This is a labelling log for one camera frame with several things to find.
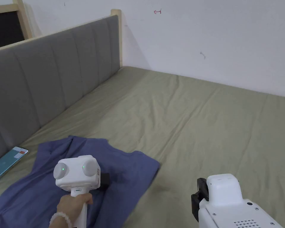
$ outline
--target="smartphone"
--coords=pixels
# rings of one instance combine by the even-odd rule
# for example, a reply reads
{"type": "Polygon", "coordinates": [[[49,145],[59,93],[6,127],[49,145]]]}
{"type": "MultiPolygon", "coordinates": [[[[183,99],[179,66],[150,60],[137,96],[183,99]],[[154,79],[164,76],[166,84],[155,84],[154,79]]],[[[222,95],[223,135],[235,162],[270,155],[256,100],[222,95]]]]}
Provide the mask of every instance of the smartphone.
{"type": "Polygon", "coordinates": [[[0,158],[0,177],[12,167],[21,157],[23,157],[28,150],[14,147],[12,150],[7,152],[3,157],[0,158]]]}

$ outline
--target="headboard panel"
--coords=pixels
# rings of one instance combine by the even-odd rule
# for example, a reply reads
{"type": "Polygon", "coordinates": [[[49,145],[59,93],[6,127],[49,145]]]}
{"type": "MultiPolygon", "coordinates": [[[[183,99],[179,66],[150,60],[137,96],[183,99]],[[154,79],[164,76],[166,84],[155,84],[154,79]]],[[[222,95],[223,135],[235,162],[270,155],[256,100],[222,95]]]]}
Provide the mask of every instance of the headboard panel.
{"type": "Polygon", "coordinates": [[[0,49],[0,157],[118,71],[118,20],[0,49]]]}

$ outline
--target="round sensor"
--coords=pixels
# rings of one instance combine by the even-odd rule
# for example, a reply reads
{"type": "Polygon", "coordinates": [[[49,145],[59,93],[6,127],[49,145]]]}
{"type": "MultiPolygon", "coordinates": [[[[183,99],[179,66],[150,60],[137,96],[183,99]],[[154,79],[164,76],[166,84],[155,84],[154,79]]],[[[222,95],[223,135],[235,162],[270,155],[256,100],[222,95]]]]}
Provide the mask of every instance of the round sensor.
{"type": "Polygon", "coordinates": [[[84,175],[91,177],[96,174],[97,167],[94,165],[92,161],[86,161],[82,165],[82,170],[83,170],[84,175]]]}
{"type": "Polygon", "coordinates": [[[64,163],[58,163],[54,168],[54,178],[59,180],[64,177],[67,171],[67,166],[64,163]]]}

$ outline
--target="wall mark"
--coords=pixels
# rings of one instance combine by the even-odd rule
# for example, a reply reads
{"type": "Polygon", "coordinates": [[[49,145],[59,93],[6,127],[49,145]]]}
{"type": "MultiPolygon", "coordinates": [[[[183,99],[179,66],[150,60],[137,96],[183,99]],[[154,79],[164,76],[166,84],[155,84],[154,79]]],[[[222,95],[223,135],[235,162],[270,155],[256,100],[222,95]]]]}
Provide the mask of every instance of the wall mark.
{"type": "Polygon", "coordinates": [[[160,13],[160,14],[161,14],[161,9],[160,9],[160,11],[156,11],[156,10],[155,10],[154,13],[155,13],[155,14],[156,14],[156,13],[160,13]]]}
{"type": "Polygon", "coordinates": [[[204,56],[204,59],[206,59],[206,56],[202,52],[200,54],[204,56]]]}

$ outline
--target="blue cloth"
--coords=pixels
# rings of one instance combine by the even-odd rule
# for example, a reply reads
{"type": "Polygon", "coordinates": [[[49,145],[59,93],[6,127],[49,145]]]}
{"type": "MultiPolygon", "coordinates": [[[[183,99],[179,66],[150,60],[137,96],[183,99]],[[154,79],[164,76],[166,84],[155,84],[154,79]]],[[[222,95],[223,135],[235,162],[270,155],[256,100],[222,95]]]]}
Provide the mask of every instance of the blue cloth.
{"type": "Polygon", "coordinates": [[[106,191],[90,191],[94,204],[88,205],[87,227],[122,227],[150,186],[159,163],[140,151],[117,150],[106,139],[69,136],[40,144],[32,172],[0,196],[0,228],[47,228],[60,198],[69,194],[55,185],[55,165],[61,159],[87,154],[96,158],[101,172],[109,173],[111,180],[106,191]]]}

